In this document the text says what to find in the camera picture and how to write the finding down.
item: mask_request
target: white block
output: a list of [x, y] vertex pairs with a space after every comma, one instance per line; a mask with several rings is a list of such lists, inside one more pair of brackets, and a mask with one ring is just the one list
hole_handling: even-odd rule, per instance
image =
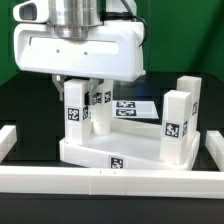
[[207, 131], [205, 146], [220, 171], [224, 171], [224, 138], [218, 131]]
[[220, 172], [127, 170], [127, 196], [223, 198]]
[[90, 195], [123, 195], [126, 191], [126, 170], [91, 169]]
[[0, 192], [89, 194], [89, 170], [0, 166]]
[[164, 96], [163, 133], [160, 159], [183, 164], [190, 148], [187, 146], [187, 127], [191, 111], [191, 94], [170, 91]]
[[194, 139], [197, 122], [198, 122], [198, 110], [199, 110], [199, 101], [200, 101], [200, 92], [201, 92], [201, 78], [183, 76], [177, 80], [177, 90], [190, 92], [191, 93], [191, 104], [192, 112], [191, 118], [189, 119], [189, 134], [188, 134], [188, 144], [190, 145]]
[[183, 123], [189, 119], [191, 94], [171, 90], [164, 95], [163, 120]]
[[0, 131], [0, 162], [5, 158], [16, 141], [16, 126], [4, 126]]
[[200, 98], [201, 92], [201, 78], [191, 77], [191, 76], [183, 76], [177, 80], [177, 90], [190, 92], [193, 99]]
[[93, 132], [96, 135], [108, 135], [112, 119], [113, 81], [104, 80], [104, 83], [98, 86], [97, 91], [101, 100], [91, 106]]
[[91, 129], [89, 106], [85, 94], [90, 90], [87, 80], [72, 79], [65, 83], [65, 141], [87, 145]]

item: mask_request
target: white platform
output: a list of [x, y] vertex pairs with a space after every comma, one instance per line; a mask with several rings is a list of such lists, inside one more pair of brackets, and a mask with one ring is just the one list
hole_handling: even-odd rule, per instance
[[113, 168], [112, 160], [122, 160], [124, 169], [191, 170], [199, 148], [200, 133], [182, 165], [160, 160], [161, 126], [113, 119], [111, 134], [91, 135], [88, 147], [60, 141], [60, 159], [90, 168]]

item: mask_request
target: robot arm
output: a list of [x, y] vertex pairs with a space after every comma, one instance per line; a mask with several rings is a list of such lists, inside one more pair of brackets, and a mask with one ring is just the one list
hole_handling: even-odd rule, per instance
[[[111, 12], [122, 1], [107, 1]], [[15, 59], [21, 70], [133, 81], [144, 75], [141, 22], [101, 21], [97, 0], [33, 0], [14, 8]]]

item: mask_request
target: cable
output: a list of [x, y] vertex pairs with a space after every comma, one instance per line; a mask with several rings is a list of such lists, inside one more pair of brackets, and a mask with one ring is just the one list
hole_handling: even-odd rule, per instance
[[128, 3], [126, 2], [126, 0], [121, 0], [121, 2], [123, 3], [123, 5], [127, 9], [127, 11], [130, 12], [133, 15], [133, 12], [131, 10], [131, 7], [128, 5]]
[[144, 26], [144, 38], [142, 40], [142, 43], [140, 44], [139, 47], [141, 47], [147, 40], [148, 38], [148, 27], [147, 27], [147, 23], [145, 22], [145, 20], [139, 16], [133, 16], [133, 18], [139, 20], [140, 22], [142, 22], [143, 26]]

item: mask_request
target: black table surface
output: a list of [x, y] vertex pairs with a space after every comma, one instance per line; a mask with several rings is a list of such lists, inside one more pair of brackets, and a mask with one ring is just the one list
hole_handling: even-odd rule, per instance
[[[205, 147], [207, 130], [224, 135], [224, 83], [202, 73], [150, 73], [115, 82], [115, 100], [153, 100], [161, 124], [163, 96], [183, 75], [202, 77], [199, 153], [193, 170], [217, 171]], [[0, 128], [17, 127], [18, 141], [2, 165], [76, 167], [59, 159], [64, 108], [50, 75], [20, 72], [0, 87]], [[221, 223], [224, 201], [214, 199], [0, 194], [0, 223]]]

